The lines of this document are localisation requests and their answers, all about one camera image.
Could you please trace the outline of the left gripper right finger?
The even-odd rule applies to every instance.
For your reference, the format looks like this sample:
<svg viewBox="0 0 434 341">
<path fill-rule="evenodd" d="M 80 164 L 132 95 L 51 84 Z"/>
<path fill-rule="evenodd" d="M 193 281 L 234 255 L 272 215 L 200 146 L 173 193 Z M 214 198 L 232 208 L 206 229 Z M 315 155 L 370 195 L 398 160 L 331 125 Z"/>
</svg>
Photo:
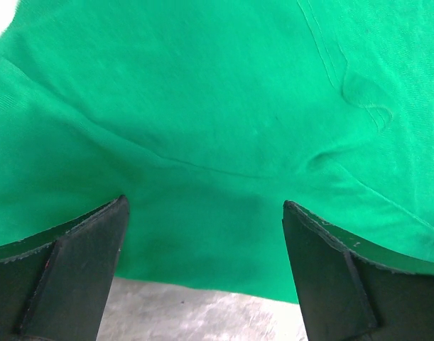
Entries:
<svg viewBox="0 0 434 341">
<path fill-rule="evenodd" d="M 434 263 L 343 230 L 291 201 L 283 233 L 309 340 L 434 340 Z"/>
</svg>

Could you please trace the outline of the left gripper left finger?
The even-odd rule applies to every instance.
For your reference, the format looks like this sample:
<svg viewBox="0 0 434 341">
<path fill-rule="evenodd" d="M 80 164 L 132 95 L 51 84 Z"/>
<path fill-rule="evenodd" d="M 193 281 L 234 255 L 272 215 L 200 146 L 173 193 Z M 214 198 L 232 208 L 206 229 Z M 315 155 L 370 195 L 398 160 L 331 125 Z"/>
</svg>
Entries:
<svg viewBox="0 0 434 341">
<path fill-rule="evenodd" d="M 0 340 L 96 340 L 128 222 L 122 195 L 0 246 Z"/>
</svg>

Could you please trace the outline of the green t shirt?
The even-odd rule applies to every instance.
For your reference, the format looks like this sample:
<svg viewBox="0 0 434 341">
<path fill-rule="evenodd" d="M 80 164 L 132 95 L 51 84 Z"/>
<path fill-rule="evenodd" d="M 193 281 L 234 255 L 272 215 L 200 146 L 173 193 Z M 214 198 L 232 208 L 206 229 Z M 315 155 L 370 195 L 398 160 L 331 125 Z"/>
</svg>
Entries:
<svg viewBox="0 0 434 341">
<path fill-rule="evenodd" d="M 20 1 L 0 245 L 128 197 L 118 275 L 296 302 L 296 202 L 434 262 L 434 1 Z"/>
</svg>

